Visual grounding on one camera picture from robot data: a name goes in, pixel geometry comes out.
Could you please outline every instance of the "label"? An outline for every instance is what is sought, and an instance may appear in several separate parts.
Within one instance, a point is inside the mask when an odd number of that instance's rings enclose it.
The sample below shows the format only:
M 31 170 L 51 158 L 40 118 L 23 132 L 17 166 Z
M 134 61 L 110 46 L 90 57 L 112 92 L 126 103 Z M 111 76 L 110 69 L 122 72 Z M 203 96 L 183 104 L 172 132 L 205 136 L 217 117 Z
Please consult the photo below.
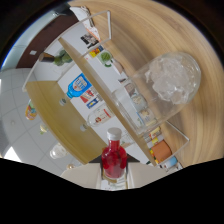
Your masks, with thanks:
M 138 115 L 146 126 L 156 123 L 155 116 L 149 108 L 139 111 Z
M 84 92 L 81 96 L 80 99 L 84 102 L 87 103 L 89 100 L 95 97 L 95 94 L 97 94 L 96 89 L 92 86 L 86 92 Z
M 83 79 L 82 76 L 78 77 L 73 83 L 73 89 L 75 91 L 81 91 L 87 86 L 87 82 Z
M 99 101 L 95 98 L 94 100 L 92 100 L 91 102 L 89 102 L 88 104 L 86 104 L 86 106 L 91 109 L 93 106 L 95 106 Z
M 124 86 L 124 88 L 130 97 L 132 97 L 134 93 L 137 94 L 136 92 L 137 90 L 135 89 L 135 86 L 133 83 L 128 83 L 127 85 Z
M 141 94 L 132 96 L 131 104 L 134 106 L 134 108 L 136 109 L 137 112 L 141 111 L 142 109 L 144 109 L 147 106 L 147 102 Z
M 161 132 L 161 128 L 157 127 L 156 129 L 154 129 L 153 131 L 151 131 L 149 133 L 149 137 L 150 138 L 154 138 L 155 136 L 157 136 L 157 133 L 160 133 L 160 132 Z
M 131 136 L 128 134 L 128 132 L 125 130 L 120 139 L 121 146 L 123 148 L 126 148 L 133 143 L 134 143 L 134 140 L 131 138 Z
M 113 116 L 113 112 L 107 107 L 107 105 L 102 105 L 99 109 L 95 111 L 95 124 L 104 123 Z

